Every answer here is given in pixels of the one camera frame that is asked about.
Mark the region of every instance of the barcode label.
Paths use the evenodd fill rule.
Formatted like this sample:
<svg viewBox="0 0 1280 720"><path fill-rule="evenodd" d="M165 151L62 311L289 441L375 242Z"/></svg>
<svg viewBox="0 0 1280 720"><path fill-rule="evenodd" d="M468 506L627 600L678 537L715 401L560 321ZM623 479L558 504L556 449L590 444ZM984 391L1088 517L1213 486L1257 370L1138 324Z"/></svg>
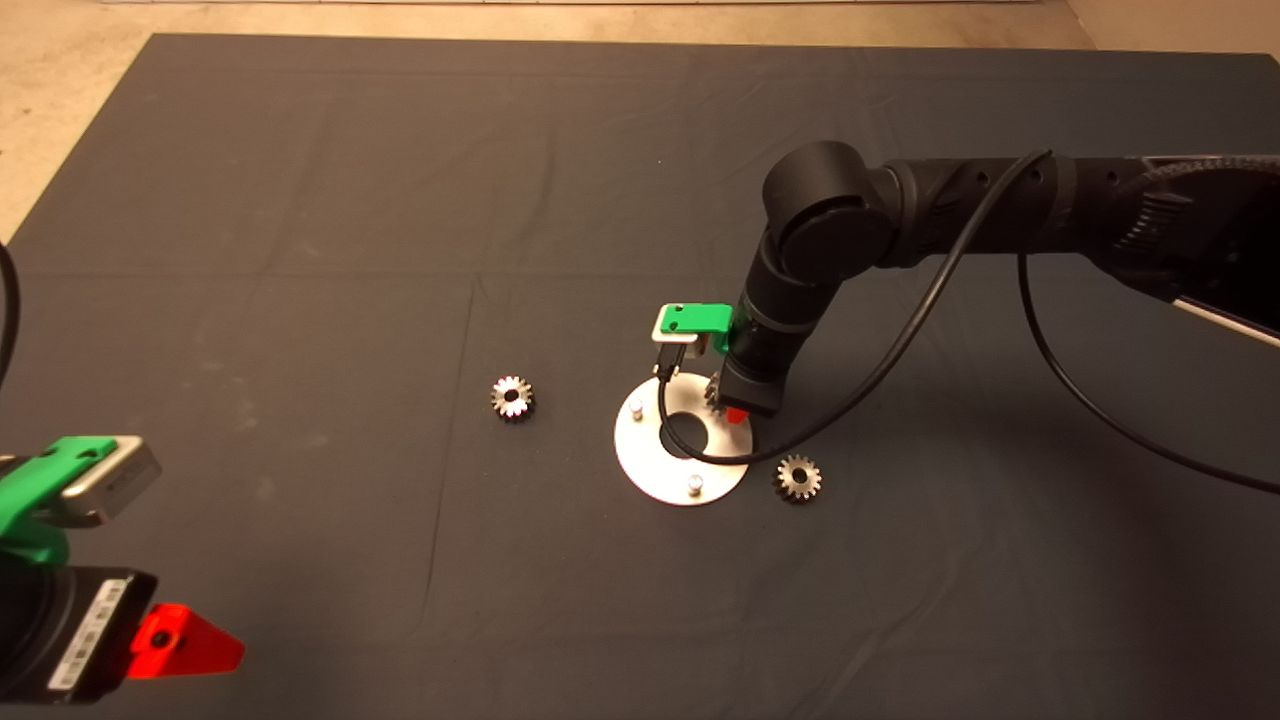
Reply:
<svg viewBox="0 0 1280 720"><path fill-rule="evenodd" d="M88 612L81 620L79 628L72 635L72 642L67 646L67 652L63 653L63 660L54 670L52 678L49 679L49 689L69 691L76 687L128 584L128 580L115 579L105 580L102 587L97 588L97 594L93 596Z"/></svg>

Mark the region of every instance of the gear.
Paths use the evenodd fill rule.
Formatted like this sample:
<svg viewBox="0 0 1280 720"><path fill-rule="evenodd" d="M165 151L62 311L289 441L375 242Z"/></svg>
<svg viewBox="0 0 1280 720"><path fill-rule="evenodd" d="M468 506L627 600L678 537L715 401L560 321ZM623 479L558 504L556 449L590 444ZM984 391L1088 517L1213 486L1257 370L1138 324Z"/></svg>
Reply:
<svg viewBox="0 0 1280 720"><path fill-rule="evenodd" d="M809 502L822 489L822 470L804 455L788 455L778 465L778 495L788 502Z"/></svg>
<svg viewBox="0 0 1280 720"><path fill-rule="evenodd" d="M707 398L708 407L719 415L724 414L724 405L719 402L719 373L712 373L712 378L707 380L707 389L703 391L703 397Z"/></svg>
<svg viewBox="0 0 1280 720"><path fill-rule="evenodd" d="M489 404L508 423L526 420L534 411L534 386L520 375L498 378L489 393Z"/></svg>

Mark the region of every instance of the black cable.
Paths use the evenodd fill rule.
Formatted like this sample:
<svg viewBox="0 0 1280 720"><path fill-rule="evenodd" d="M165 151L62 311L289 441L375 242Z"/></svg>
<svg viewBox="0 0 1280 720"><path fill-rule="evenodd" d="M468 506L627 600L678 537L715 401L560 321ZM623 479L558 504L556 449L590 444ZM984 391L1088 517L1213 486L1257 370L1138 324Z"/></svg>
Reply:
<svg viewBox="0 0 1280 720"><path fill-rule="evenodd" d="M782 455L783 452L796 447L801 442L805 442L806 439L812 438L813 436L831 427L832 423L841 419L846 413L852 410L859 402L861 402L868 395L870 395L872 391L874 391L876 387L879 386L881 382L888 375L890 370L893 369L893 365L896 365L899 359L902 357L902 354L906 352L906 348L911 345L911 341L915 340L915 334L920 332L920 328L924 325L924 320L928 319L929 313L933 310L933 306L937 305L938 296L942 295L942 290L946 287L947 281L951 279L951 275L955 273L956 265L960 264L960 258L969 249L969 245L973 242L973 238L978 234L978 231L982 229L982 224L987 220L987 215L991 214L996 204L998 204L1000 200L1005 196L1005 192L1009 191L1009 188L1014 184L1014 182L1028 168L1030 168L1036 163L1039 163L1051 154L1052 154L1051 150L1039 150L1021 158L1020 160L1014 163L1007 170L1005 170L1005 173L1000 176L1000 179L997 179L996 183L991 186L991 190L987 191L987 195L983 196L982 201L974 209L973 215L969 217L969 222L965 223L964 228L960 231L960 234L956 236L956 242L955 245L951 246L951 251L947 252L946 258L943 258L942 265L938 268L938 272L933 275L933 282L929 283L929 287L928 290L925 290L924 296L920 299L919 305L915 306L915 311L911 313L911 316L908 319L906 324L902 325L901 332L899 332L897 334L897 340L895 340L893 345L890 346L888 351L884 354L884 357L881 359L879 364L872 369L870 374L868 374L867 378L864 378L863 382L856 388L854 388L854 391L849 395L849 397L845 398L844 402L841 402L836 409L833 409L826 416L819 419L817 423L805 428L804 430L797 433L795 437L787 439L786 442L778 443L777 446L771 447L768 450L760 450L756 452L750 452L748 455L707 455L705 452L701 452L690 446L684 438L676 434L676 432L672 429L671 423L668 421L667 418L668 379L659 377L658 418L662 423L662 432L667 433L667 437L671 438L671 442L676 447L678 447L681 451L684 451L686 455L689 455L695 460L701 460L703 462L709 462L712 465L746 465L750 462L759 462L762 460L769 460L772 457Z"/></svg>
<svg viewBox="0 0 1280 720"><path fill-rule="evenodd" d="M1080 405L1084 405L1084 407L1088 409L1089 413L1093 413L1093 415L1097 416L1097 419L1102 420L1103 423L1110 425L1111 429L1123 434L1130 441L1140 445L1142 447L1146 447L1147 450L1155 452L1156 455L1164 457L1165 460L1171 460L1181 465L1183 468L1189 468L1198 473L1204 473L1206 475L1217 478L1220 480L1226 480L1229 483L1235 483L1238 486L1244 486L1247 488L1280 495L1280 484L1277 483L1262 480L1258 478L1252 478L1249 475L1242 475L1239 473L1224 470L1215 465L1210 465L1207 462L1201 462L1199 460L1187 457L1185 455L1170 450L1160 445L1158 442L1147 438L1146 436L1138 434L1137 430L1130 429L1120 420L1116 420L1115 418L1108 415L1106 410L1098 407L1098 405L1093 402L1093 400L1091 400L1089 396L1085 395L1083 389L1080 389L1080 386L1075 384L1075 380L1073 380L1071 377L1066 374L1066 369L1062 368L1062 364L1057 361L1057 356L1055 356L1053 350L1050 348L1048 341L1044 340L1044 333L1043 331L1041 331L1039 319L1036 318L1036 305L1032 302L1032 288L1030 288L1030 281L1028 279L1027 275L1025 252L1018 254L1018 291L1019 293L1021 293L1023 297L1023 311L1027 314L1027 325L1032 331L1032 337L1036 340L1036 347L1041 351L1041 357L1044 359L1044 363L1048 364L1048 369L1053 372L1053 375L1057 377L1059 382L1061 382L1064 387L1066 387L1068 392L1070 392L1076 400L1079 400Z"/></svg>
<svg viewBox="0 0 1280 720"><path fill-rule="evenodd" d="M18 268L13 255L0 242L0 281L4 283L4 325L0 328L0 387L9 374L13 350L18 345L18 322L22 318L22 293L18 288Z"/></svg>

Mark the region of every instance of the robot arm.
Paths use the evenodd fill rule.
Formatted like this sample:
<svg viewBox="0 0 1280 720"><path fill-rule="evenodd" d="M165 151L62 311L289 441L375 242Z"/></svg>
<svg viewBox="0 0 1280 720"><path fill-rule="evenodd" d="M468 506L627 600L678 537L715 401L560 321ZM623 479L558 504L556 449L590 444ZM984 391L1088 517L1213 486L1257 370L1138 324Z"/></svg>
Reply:
<svg viewBox="0 0 1280 720"><path fill-rule="evenodd" d="M946 254L1011 159L867 168L840 142L800 147L764 181L768 224L727 334L717 401L772 416L841 283ZM1078 252L1126 286L1280 346L1280 158L1046 156L969 252Z"/></svg>

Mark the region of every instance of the concrete floor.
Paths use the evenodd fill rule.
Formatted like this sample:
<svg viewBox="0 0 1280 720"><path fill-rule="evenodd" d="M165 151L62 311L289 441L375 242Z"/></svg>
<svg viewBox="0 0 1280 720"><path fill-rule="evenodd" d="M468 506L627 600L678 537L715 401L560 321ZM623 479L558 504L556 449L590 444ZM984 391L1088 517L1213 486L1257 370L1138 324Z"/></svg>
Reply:
<svg viewBox="0 0 1280 720"><path fill-rule="evenodd" d="M0 241L154 32L1251 50L1280 53L1272 0L956 5L104 5L0 0Z"/></svg>

